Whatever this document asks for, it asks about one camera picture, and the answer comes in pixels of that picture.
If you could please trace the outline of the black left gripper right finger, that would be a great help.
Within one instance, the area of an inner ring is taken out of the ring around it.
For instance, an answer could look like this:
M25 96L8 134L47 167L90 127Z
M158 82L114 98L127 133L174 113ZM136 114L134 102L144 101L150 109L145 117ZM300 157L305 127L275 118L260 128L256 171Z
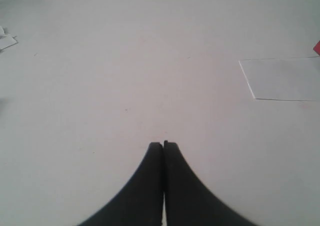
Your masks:
M165 141L163 155L167 225L254 225L200 181L176 143Z

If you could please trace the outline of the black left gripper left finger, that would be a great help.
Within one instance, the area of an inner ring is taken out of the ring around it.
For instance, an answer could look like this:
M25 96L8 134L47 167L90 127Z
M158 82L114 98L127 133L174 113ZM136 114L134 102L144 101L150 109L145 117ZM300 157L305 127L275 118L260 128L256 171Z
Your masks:
M163 146L152 142L125 186L80 225L162 225L164 180Z

